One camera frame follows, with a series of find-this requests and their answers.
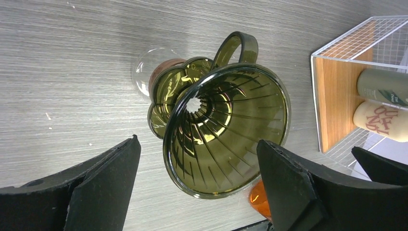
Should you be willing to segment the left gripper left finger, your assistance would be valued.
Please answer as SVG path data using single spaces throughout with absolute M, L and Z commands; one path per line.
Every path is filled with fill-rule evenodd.
M 121 231 L 140 154 L 134 135 L 58 173 L 1 188 L 1 230 Z

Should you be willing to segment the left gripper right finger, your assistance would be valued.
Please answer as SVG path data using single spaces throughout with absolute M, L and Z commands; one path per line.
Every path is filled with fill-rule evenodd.
M 349 176 L 271 141 L 256 152 L 275 230 L 407 230 L 408 186 Z

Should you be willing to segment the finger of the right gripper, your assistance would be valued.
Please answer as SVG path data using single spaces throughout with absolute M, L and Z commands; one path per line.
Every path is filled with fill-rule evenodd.
M 408 185 L 406 164 L 382 157 L 361 147 L 353 147 L 351 153 L 373 182 Z

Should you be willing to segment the dark green coffee dripper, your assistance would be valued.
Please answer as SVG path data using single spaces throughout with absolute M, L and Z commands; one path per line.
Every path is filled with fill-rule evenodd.
M 234 31 L 212 59 L 173 58 L 153 70 L 149 127 L 163 141 L 167 173 L 184 193 L 230 196 L 260 178 L 260 140 L 285 143 L 289 94 L 257 58 L 256 38 Z

